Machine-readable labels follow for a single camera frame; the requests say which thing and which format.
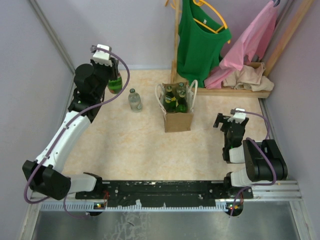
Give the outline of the clear glass bottle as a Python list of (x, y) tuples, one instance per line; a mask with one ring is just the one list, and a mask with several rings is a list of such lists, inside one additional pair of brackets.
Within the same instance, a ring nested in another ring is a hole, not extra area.
[(138, 113), (143, 109), (141, 97), (134, 88), (129, 90), (128, 102), (131, 110), (135, 113)]

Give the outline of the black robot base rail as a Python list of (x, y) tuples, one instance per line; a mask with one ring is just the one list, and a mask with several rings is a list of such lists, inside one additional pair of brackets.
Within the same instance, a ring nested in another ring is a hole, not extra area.
[(216, 200), (233, 199), (240, 187), (228, 187), (222, 180), (138, 181), (103, 180), (93, 191), (75, 194), (78, 200), (106, 200), (108, 207), (214, 207)]

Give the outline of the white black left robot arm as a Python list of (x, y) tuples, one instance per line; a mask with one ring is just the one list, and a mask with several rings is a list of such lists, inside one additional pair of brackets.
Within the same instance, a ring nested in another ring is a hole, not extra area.
[(47, 147), (34, 161), (27, 160), (23, 164), (22, 171), (27, 180), (23, 196), (27, 203), (34, 203), (28, 198), (28, 190), (43, 194), (45, 199), (55, 200), (62, 200), (69, 194), (79, 192), (87, 192), (95, 199), (103, 195), (104, 186), (98, 183), (96, 176), (83, 173), (68, 177), (62, 175), (62, 171), (71, 150), (82, 133), (93, 122), (100, 108), (122, 94), (119, 91), (109, 100), (101, 101), (112, 76), (118, 75), (118, 65), (122, 64), (125, 70), (129, 70), (127, 64), (119, 56), (110, 51), (108, 54), (107, 63), (104, 63), (103, 59), (93, 58), (92, 64), (82, 64), (76, 69), (75, 75), (78, 77), (97, 77), (99, 73), (104, 77), (98, 80), (96, 85), (85, 87), (89, 96), (82, 97), (81, 94), (84, 91), (80, 88), (76, 90), (73, 102), (84, 105), (84, 109), (76, 111), (75, 106), (71, 104), (71, 110), (65, 115), (63, 123)]

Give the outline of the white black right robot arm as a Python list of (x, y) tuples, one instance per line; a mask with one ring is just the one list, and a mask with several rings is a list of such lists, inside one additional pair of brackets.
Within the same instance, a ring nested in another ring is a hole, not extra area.
[(229, 172), (223, 180), (223, 192), (229, 198), (235, 198), (241, 187), (272, 185), (288, 176), (287, 164), (275, 140), (243, 139), (248, 121), (244, 113), (237, 112), (233, 116), (218, 113), (213, 125), (217, 128), (222, 124), (223, 160), (228, 164), (244, 164), (243, 169)]

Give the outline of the green bottle yellow label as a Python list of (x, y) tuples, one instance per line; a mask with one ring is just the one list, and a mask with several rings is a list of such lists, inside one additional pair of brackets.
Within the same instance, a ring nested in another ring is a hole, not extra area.
[(112, 94), (118, 94), (123, 88), (123, 80), (120, 73), (118, 73), (116, 80), (110, 80), (108, 82), (108, 90)]

